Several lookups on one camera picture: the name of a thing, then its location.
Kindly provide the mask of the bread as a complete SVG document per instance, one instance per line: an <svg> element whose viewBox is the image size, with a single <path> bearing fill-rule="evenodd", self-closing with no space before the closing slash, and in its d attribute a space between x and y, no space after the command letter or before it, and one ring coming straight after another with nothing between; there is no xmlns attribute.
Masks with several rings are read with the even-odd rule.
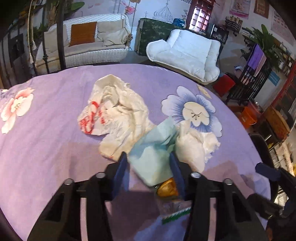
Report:
<svg viewBox="0 0 296 241"><path fill-rule="evenodd" d="M184 201L181 199L173 178L156 185L154 189L163 225L178 220L182 216L190 213L191 201Z"/></svg>

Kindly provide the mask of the white tissue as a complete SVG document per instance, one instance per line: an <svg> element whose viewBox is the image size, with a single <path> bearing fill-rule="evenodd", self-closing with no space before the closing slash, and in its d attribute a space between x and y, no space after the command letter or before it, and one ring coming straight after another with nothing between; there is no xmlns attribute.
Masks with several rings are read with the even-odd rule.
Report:
<svg viewBox="0 0 296 241"><path fill-rule="evenodd" d="M193 171L202 173L219 147L220 142L214 133L202 133L192 128L188 120L179 123L175 153L179 161L187 163Z"/></svg>

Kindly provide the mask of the light blue tissue paper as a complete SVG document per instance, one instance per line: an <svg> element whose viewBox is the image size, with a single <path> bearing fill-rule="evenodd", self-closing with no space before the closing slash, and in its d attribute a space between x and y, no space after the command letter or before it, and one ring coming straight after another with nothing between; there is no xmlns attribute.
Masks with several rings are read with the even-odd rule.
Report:
<svg viewBox="0 0 296 241"><path fill-rule="evenodd" d="M170 179L170 153L178 131L171 117L141 137L128 153L128 161L145 185L152 187Z"/></svg>

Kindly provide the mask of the white red plastic bag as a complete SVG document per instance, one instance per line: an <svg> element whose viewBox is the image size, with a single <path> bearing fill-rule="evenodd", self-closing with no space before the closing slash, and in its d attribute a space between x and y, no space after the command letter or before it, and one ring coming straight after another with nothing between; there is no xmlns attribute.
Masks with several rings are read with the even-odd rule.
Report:
<svg viewBox="0 0 296 241"><path fill-rule="evenodd" d="M129 153L154 127L143 98L111 74L95 82L77 121L83 133L103 136L99 153L113 161L118 161L122 152Z"/></svg>

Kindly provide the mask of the black trash bin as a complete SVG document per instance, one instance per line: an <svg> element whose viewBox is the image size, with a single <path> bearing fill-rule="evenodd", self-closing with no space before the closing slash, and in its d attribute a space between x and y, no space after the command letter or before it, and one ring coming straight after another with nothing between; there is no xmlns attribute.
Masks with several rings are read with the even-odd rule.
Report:
<svg viewBox="0 0 296 241"><path fill-rule="evenodd" d="M268 146L264 140L264 138L258 133L250 133L249 134L257 152L260 155L262 163L274 168L273 160L271 158ZM278 184L274 181L269 181L270 183L270 191L271 191L271 201L274 201L278 194Z"/></svg>

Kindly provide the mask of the wooden chest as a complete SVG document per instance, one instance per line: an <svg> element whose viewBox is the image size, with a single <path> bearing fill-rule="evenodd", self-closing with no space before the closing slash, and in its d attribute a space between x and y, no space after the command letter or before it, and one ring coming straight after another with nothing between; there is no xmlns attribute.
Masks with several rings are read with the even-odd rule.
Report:
<svg viewBox="0 0 296 241"><path fill-rule="evenodd" d="M279 141L283 142L290 134L290 127L286 120L282 117L279 111L274 107L269 106L263 113L264 118L271 126L273 132Z"/></svg>

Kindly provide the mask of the orange bucket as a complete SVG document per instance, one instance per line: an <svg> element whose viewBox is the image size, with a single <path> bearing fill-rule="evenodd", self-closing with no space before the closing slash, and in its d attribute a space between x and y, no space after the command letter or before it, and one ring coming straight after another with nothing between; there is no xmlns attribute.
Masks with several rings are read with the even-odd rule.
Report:
<svg viewBox="0 0 296 241"><path fill-rule="evenodd" d="M248 129L257 123L257 116L248 107L244 107L243 111L239 114L238 119L245 129Z"/></svg>

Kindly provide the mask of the black metal rack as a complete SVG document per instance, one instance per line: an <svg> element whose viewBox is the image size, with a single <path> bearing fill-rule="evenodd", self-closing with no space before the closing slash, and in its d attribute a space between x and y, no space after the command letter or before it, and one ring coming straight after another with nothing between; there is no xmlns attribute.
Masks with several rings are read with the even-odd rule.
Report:
<svg viewBox="0 0 296 241"><path fill-rule="evenodd" d="M271 64L267 58L257 76L254 76L254 70L246 64L240 77L235 81L235 85L230 89L224 103L228 104L229 101L236 101L238 104L245 104L256 97L271 71Z"/></svg>

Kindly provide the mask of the purple towel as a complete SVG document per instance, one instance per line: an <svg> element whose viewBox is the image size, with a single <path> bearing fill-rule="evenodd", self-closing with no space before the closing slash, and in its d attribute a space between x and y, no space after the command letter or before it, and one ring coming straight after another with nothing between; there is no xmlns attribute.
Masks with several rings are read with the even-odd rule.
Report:
<svg viewBox="0 0 296 241"><path fill-rule="evenodd" d="M254 70L254 76L257 76L266 61L266 56L259 44L255 44L247 60L247 66Z"/></svg>

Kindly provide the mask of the potted green plant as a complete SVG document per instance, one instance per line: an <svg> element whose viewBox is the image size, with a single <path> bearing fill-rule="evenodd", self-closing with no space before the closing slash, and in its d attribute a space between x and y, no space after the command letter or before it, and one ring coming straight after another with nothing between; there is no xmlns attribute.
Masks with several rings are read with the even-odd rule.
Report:
<svg viewBox="0 0 296 241"><path fill-rule="evenodd" d="M251 49L257 44L267 57L267 60L277 72L283 72L284 65L287 60L286 52L280 47L280 42L273 34L269 33L264 24L261 29L252 27L242 28L245 45L248 47L248 52L241 49L241 57L247 60L250 57Z"/></svg>

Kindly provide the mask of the red phone booth cabinet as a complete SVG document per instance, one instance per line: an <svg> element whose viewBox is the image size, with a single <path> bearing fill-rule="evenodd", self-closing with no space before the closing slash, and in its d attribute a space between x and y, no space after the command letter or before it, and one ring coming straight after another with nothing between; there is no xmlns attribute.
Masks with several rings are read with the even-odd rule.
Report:
<svg viewBox="0 0 296 241"><path fill-rule="evenodd" d="M186 28L196 33L205 31L213 11L215 1L193 0L187 14Z"/></svg>

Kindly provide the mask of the white wicker sofa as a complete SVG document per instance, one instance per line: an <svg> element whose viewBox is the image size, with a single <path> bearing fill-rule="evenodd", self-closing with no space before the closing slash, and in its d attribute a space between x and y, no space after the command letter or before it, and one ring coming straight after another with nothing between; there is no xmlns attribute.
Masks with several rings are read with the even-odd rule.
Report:
<svg viewBox="0 0 296 241"><path fill-rule="evenodd" d="M69 46L71 26L97 22L95 42ZM63 22L63 45L66 68L81 65L120 62L129 51L132 32L125 14L90 15ZM44 40L38 47L35 67L38 75L61 70L58 53L57 25L44 32Z"/></svg>

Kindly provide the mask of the orange cushion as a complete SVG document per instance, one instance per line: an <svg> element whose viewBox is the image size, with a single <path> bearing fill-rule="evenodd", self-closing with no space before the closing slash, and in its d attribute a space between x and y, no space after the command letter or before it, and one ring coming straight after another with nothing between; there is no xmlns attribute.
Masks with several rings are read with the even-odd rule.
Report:
<svg viewBox="0 0 296 241"><path fill-rule="evenodd" d="M96 26L97 22L72 25L69 46L94 43Z"/></svg>

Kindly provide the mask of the green patterned cabinet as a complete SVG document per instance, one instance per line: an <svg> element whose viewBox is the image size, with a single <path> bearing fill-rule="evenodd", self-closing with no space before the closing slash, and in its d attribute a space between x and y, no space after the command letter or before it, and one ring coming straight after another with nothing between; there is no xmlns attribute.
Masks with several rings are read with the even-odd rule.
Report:
<svg viewBox="0 0 296 241"><path fill-rule="evenodd" d="M163 21L148 18L139 19L135 36L134 51L139 56L146 56L146 47L148 43L161 39L166 41L171 31L174 29L182 28Z"/></svg>

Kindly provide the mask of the black iron bed frame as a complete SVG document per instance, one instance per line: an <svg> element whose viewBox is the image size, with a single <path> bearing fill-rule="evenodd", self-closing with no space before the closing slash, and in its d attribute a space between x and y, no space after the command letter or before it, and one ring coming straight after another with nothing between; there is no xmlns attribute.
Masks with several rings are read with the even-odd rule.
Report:
<svg viewBox="0 0 296 241"><path fill-rule="evenodd" d="M63 24L73 1L19 1L1 37L1 83L12 87L34 76L64 70Z"/></svg>

